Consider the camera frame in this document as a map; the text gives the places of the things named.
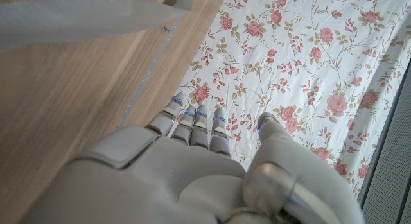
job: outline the robotic hand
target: robotic hand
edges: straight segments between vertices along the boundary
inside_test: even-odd
[[[344,179],[269,113],[247,172],[231,160],[225,112],[207,141],[205,106],[184,96],[145,128],[122,128],[73,157],[22,223],[363,223]]]

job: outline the robot finger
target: robot finger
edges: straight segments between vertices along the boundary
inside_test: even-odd
[[[183,93],[180,92],[175,95],[168,105],[159,112],[145,128],[149,128],[160,135],[168,135],[174,121],[180,113],[183,101],[185,101],[185,95]]]
[[[226,113],[224,109],[218,108],[213,117],[210,151],[231,158],[229,140],[225,132],[225,118]]]
[[[275,116],[269,112],[264,112],[258,118],[259,139],[263,142],[266,138],[274,134],[284,134],[287,137],[290,135],[285,128],[277,121]]]
[[[180,123],[175,127],[172,139],[182,142],[188,145],[190,142],[191,132],[193,131],[193,123],[196,114],[196,109],[193,105],[190,105],[186,112],[182,115]]]
[[[205,105],[198,106],[193,132],[191,133],[190,146],[201,146],[208,149],[207,107]]]

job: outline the floral bedsheet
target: floral bedsheet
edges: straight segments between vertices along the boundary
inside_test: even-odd
[[[245,168],[267,111],[358,196],[411,57],[410,6],[225,0],[178,91],[186,107],[226,109],[231,155]]]

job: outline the bed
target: bed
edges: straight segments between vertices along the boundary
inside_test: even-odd
[[[358,196],[411,57],[410,4],[225,0],[177,90],[186,107],[226,109],[244,168],[271,112]]]

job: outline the fingertip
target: fingertip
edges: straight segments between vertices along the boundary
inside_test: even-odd
[[[214,112],[214,119],[220,119],[222,121],[225,121],[225,118],[227,117],[227,113],[223,108],[218,108]]]
[[[198,106],[197,114],[207,117],[208,115],[207,107],[205,105]]]
[[[195,107],[193,105],[190,105],[187,109],[186,109],[186,114],[190,115],[190,116],[194,116],[196,113]]]
[[[186,95],[184,95],[182,92],[177,93],[173,97],[173,101],[176,101],[177,103],[180,103],[182,106],[184,105],[184,102],[186,101]]]
[[[272,121],[274,121],[274,122],[278,122],[273,114],[271,114],[269,112],[263,112],[258,118],[258,122],[257,122],[258,129],[261,130],[261,127],[263,126],[263,123],[265,121],[268,121],[269,119],[272,119]]]

